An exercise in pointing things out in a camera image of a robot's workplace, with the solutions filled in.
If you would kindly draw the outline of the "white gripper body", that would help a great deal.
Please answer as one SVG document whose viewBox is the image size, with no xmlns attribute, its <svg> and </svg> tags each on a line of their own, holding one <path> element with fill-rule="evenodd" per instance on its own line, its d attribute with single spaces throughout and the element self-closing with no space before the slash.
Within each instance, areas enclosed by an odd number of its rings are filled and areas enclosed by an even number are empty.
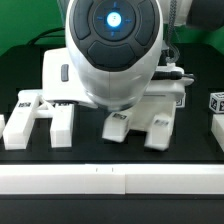
<svg viewBox="0 0 224 224">
<path fill-rule="evenodd" d="M 173 64 L 159 66 L 152 56 L 146 56 L 127 70 L 103 71 L 93 67 L 80 53 L 71 56 L 66 48 L 49 50 L 43 61 L 43 97 L 50 102 L 128 109 L 144 96 L 174 101 L 184 96 L 186 78 L 155 80 L 155 72 L 176 75 L 183 70 Z"/>
</svg>

